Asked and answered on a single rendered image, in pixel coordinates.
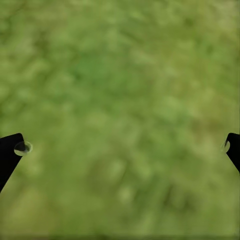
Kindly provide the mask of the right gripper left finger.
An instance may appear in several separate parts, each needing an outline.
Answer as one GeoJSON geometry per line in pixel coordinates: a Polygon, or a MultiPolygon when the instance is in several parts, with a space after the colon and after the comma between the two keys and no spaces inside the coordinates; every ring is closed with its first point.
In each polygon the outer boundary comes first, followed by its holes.
{"type": "Polygon", "coordinates": [[[32,151],[32,144],[21,133],[0,138],[0,192],[6,185],[21,158],[32,151]]]}

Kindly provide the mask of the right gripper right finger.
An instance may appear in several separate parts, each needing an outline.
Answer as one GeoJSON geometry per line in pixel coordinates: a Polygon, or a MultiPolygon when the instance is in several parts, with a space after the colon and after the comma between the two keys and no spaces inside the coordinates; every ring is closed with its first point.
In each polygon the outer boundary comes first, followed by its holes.
{"type": "Polygon", "coordinates": [[[240,134],[229,133],[226,141],[221,144],[220,151],[230,157],[240,172],[240,134]]]}

